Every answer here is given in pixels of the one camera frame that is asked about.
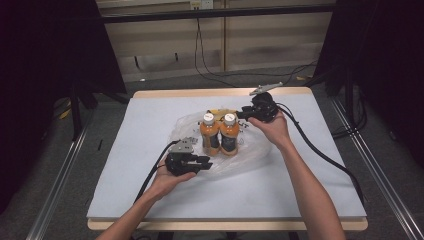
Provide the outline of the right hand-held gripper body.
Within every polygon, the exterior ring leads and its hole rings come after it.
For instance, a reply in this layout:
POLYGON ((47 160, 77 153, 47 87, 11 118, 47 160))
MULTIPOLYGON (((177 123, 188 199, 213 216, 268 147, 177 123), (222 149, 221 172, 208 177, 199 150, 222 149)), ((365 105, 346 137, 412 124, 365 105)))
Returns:
POLYGON ((269 123, 275 118, 279 109, 269 93, 269 90, 281 87, 282 85, 282 82, 259 85, 255 90, 249 93, 249 95, 252 96, 254 118, 265 123, 269 123))

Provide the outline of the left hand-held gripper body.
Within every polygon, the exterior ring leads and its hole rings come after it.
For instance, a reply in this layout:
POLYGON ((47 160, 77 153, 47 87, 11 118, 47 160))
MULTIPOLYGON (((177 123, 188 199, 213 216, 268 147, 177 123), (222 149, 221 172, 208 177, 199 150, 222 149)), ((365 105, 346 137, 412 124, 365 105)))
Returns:
POLYGON ((189 172, 198 173, 201 165, 196 163, 197 155, 189 138, 177 141, 168 151, 165 160, 166 168, 174 176, 181 176, 189 172))

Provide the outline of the yellow packet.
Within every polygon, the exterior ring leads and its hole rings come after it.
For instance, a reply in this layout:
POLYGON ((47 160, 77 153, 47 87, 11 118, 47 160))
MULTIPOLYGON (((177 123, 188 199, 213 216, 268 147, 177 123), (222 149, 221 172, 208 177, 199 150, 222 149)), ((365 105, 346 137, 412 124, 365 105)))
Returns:
POLYGON ((209 109, 208 113, 213 115, 213 119, 218 122, 223 122, 226 114, 232 114, 237 117, 236 110, 234 109, 209 109))

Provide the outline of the clear plastic bag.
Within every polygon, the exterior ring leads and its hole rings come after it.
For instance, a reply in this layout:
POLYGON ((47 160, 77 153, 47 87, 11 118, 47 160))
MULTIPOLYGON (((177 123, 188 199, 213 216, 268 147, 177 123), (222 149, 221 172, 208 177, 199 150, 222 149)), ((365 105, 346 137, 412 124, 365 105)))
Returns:
MULTIPOLYGON (((196 112, 179 118, 170 133, 170 140, 188 137, 196 155, 203 155, 200 123, 204 112, 196 112)), ((246 173, 266 165, 262 161, 272 149, 272 144, 265 135, 244 119, 237 120, 239 133, 237 136, 238 152, 234 156, 227 156, 222 152, 210 158, 212 166, 201 172, 201 176, 210 180, 246 173)))

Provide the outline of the person's right hand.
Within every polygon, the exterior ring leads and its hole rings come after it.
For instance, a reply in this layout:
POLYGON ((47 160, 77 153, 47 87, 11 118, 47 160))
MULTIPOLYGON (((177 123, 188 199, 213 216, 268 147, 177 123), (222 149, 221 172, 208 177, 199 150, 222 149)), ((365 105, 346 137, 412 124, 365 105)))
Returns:
POLYGON ((248 121, 259 128, 279 150, 284 151, 293 147, 293 142, 288 132, 287 120, 281 111, 269 123, 262 122, 254 117, 250 117, 248 121))

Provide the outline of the person's left hand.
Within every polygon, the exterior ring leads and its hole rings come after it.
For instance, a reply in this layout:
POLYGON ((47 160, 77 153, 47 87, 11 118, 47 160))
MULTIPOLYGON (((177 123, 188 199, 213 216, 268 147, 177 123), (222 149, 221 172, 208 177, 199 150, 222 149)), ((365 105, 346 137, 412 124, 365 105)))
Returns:
POLYGON ((186 182, 196 176, 196 173, 189 172, 180 176, 174 176, 168 171, 164 163, 160 163, 153 183, 145 192, 145 195, 154 201, 162 199, 169 194, 178 184, 186 182))

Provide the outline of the orange juice bottle white cap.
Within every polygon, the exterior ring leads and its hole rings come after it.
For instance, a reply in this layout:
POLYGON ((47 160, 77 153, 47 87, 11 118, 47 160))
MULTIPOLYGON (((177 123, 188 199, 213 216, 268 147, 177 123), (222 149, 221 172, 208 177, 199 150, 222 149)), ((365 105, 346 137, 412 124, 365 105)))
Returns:
POLYGON ((200 123, 203 152, 209 156, 215 156, 220 151, 219 124, 215 121, 212 113, 205 113, 200 123))
POLYGON ((220 126, 221 150, 227 156, 234 156, 238 152, 239 124, 234 114, 228 113, 224 116, 220 126))

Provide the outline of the black stand leg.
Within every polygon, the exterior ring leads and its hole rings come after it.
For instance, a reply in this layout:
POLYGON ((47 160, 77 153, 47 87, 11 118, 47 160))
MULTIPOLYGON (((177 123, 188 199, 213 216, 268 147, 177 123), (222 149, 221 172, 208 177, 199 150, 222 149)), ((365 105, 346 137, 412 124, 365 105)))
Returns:
POLYGON ((76 141, 82 131, 82 123, 79 108, 79 99, 77 96, 76 88, 74 86, 70 89, 70 102, 73 121, 73 141, 76 141))
POLYGON ((347 77, 345 81, 345 110, 350 122, 354 121, 353 107, 353 82, 351 78, 347 77))

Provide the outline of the black horizontal bar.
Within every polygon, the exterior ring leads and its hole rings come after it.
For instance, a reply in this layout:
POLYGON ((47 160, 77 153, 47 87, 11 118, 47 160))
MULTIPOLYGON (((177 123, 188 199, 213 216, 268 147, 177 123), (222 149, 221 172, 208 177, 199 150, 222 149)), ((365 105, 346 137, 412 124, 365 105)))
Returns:
POLYGON ((111 23, 128 23, 128 22, 221 18, 221 17, 323 13, 323 12, 332 12, 335 9, 336 9, 336 4, 333 3, 333 4, 292 5, 292 6, 278 6, 278 7, 187 10, 187 11, 139 13, 139 14, 112 14, 112 15, 103 15, 99 18, 99 20, 104 24, 111 24, 111 23))

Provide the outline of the black curtain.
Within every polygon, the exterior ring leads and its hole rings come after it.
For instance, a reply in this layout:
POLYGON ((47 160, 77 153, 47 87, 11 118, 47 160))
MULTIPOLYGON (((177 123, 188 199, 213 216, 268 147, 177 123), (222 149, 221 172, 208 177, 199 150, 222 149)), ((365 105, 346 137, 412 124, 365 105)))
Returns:
POLYGON ((126 91, 96 0, 0 0, 0 214, 33 167, 53 105, 126 91))
POLYGON ((337 94, 345 81, 424 167, 424 0, 336 0, 314 74, 337 94))

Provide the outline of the white wall outlet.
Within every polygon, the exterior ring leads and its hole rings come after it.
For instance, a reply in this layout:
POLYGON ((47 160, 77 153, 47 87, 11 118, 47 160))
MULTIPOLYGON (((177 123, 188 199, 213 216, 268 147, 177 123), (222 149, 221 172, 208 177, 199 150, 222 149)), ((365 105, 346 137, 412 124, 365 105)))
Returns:
POLYGON ((210 10, 214 8, 213 0, 190 0, 192 10, 210 10))

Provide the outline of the aluminium floor rail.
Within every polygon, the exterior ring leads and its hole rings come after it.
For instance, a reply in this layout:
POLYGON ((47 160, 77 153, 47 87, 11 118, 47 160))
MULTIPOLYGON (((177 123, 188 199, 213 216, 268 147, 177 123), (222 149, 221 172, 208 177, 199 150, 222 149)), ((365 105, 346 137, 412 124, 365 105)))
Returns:
POLYGON ((342 121, 343 126, 349 132, 349 137, 353 141, 355 147, 365 162, 386 202, 390 206, 396 219, 406 233, 407 238, 409 240, 424 240, 424 232, 420 229, 412 213, 394 189, 393 185, 384 173, 383 169, 378 163, 377 158, 367 145, 361 133, 356 128, 354 128, 349 121, 346 109, 340 100, 332 97, 331 102, 340 120, 342 121))
POLYGON ((58 175, 55 178, 54 184, 32 227, 30 228, 26 240, 43 240, 49 223, 57 208, 58 202, 62 196, 73 165, 77 160, 81 147, 83 146, 89 126, 90 123, 87 122, 77 136, 76 140, 72 142, 64 162, 58 172, 58 175))

